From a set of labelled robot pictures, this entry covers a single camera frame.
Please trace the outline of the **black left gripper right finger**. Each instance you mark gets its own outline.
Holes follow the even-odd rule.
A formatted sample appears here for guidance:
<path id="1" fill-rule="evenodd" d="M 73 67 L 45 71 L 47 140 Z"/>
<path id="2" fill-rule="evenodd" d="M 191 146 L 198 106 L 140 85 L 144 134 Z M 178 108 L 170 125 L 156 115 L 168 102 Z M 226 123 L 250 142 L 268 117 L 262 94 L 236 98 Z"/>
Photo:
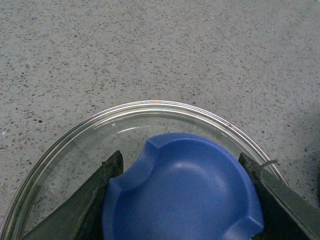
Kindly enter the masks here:
<path id="1" fill-rule="evenodd" d="M 238 161 L 254 184 L 263 212 L 264 230 L 254 240 L 320 238 L 320 211 L 266 170 L 275 160 L 260 165 L 241 152 Z"/>

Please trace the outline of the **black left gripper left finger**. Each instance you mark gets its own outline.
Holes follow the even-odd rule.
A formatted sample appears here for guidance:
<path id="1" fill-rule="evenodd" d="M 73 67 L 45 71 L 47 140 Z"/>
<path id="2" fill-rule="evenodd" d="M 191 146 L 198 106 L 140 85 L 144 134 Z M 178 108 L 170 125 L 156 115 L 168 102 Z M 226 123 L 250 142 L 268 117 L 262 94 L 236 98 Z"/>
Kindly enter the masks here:
<path id="1" fill-rule="evenodd" d="M 111 178 L 124 172 L 123 156 L 115 151 L 72 195 L 26 234 L 24 240 L 102 240 L 102 208 Z"/>

